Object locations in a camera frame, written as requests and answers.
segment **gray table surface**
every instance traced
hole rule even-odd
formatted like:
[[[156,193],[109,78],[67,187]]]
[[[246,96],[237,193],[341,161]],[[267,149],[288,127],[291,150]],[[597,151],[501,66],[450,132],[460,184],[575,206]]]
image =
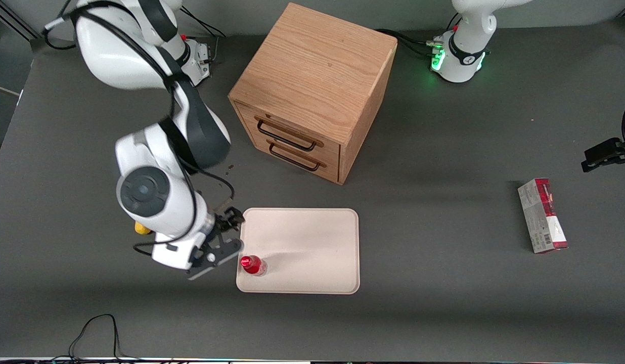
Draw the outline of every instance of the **gray table surface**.
[[[134,253],[144,238],[114,196],[113,145],[169,97],[113,89],[76,50],[44,49],[0,154],[0,356],[63,354],[110,312],[139,356],[625,362],[625,166],[580,168],[620,134],[624,20],[500,30],[461,85],[400,48],[342,187],[258,152],[236,118],[227,93],[261,40],[223,39],[199,87],[233,138],[213,172],[240,209],[356,210],[359,291],[246,294],[233,263],[188,282]],[[530,250],[516,187],[535,177],[551,178],[567,251]],[[96,322],[77,354],[109,356],[110,330]]]

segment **tray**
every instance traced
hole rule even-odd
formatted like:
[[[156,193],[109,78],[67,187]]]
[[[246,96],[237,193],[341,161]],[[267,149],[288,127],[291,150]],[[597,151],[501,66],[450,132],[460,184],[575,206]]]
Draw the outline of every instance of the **tray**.
[[[237,263],[236,286],[251,293],[350,295],[360,287],[358,216],[351,209],[253,208],[243,213],[243,255],[267,264],[261,277]]]

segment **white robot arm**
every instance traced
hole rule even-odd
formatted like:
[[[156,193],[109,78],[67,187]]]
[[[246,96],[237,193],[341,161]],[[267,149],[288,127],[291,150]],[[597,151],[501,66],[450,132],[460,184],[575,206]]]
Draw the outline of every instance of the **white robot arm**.
[[[131,0],[137,4],[160,0]],[[90,71],[120,89],[160,88],[180,108],[161,122],[117,141],[121,177],[117,199],[125,212],[155,231],[155,242],[136,250],[164,265],[191,271],[197,278],[233,258],[239,240],[212,246],[214,238],[243,221],[234,208],[216,214],[195,193],[189,173],[222,162],[230,149],[227,129],[201,100],[191,78],[165,48],[146,41],[139,17],[115,2],[81,2],[67,16]],[[146,253],[139,246],[152,246]]]
[[[77,7],[93,4],[101,7],[110,2],[128,15],[133,16],[135,25],[142,31],[142,38],[153,46],[163,48],[189,76],[193,85],[198,85],[210,75],[209,47],[193,39],[184,39],[178,34],[174,11],[181,8],[182,0],[79,0]]]
[[[445,80],[460,83],[470,80],[481,69],[485,47],[497,30],[493,12],[523,5],[532,0],[452,0],[463,17],[458,30],[434,38],[444,46],[433,59],[432,70]]]

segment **green led light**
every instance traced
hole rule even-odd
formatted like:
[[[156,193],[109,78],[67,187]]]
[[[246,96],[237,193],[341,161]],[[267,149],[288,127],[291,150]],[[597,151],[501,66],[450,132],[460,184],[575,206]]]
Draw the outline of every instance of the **green led light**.
[[[483,58],[485,58],[485,52],[483,52],[483,55],[481,55],[481,60],[479,61],[479,65],[476,66],[477,71],[479,71],[479,69],[481,69],[481,66],[483,65]]]
[[[445,51],[441,49],[440,52],[434,56],[434,59],[432,61],[432,69],[434,69],[435,71],[438,71],[440,67],[442,66],[442,61],[444,59],[445,59]]]

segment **metal handle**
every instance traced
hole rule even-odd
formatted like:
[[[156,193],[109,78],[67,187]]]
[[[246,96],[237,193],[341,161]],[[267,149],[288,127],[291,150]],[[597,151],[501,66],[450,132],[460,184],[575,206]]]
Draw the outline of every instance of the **metal handle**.
[[[296,165],[296,166],[298,166],[300,168],[303,168],[303,169],[307,170],[308,172],[315,172],[322,165],[321,163],[317,162],[315,164],[315,167],[310,168],[309,166],[306,166],[305,164],[301,164],[298,161],[295,161],[294,159],[290,159],[289,157],[286,157],[283,154],[278,154],[277,152],[274,152],[273,149],[274,149],[274,143],[270,143],[270,154],[272,154],[273,156],[275,156],[277,158],[283,159],[286,162],[292,163],[292,164],[294,164],[294,165]]]
[[[276,140],[278,140],[280,142],[283,142],[283,143],[286,143],[287,145],[290,145],[291,147],[295,147],[295,148],[297,148],[299,150],[303,150],[304,152],[310,152],[317,145],[317,142],[313,141],[313,143],[310,145],[310,147],[306,148],[303,145],[299,145],[297,143],[289,141],[288,139],[281,138],[280,136],[278,136],[275,133],[271,133],[270,131],[267,131],[265,129],[261,129],[261,126],[264,124],[264,122],[261,119],[258,119],[258,120],[259,120],[259,124],[256,127],[257,127],[257,129],[259,129],[259,131],[261,131],[262,134],[266,134],[267,136],[269,136],[271,138],[275,138]]]

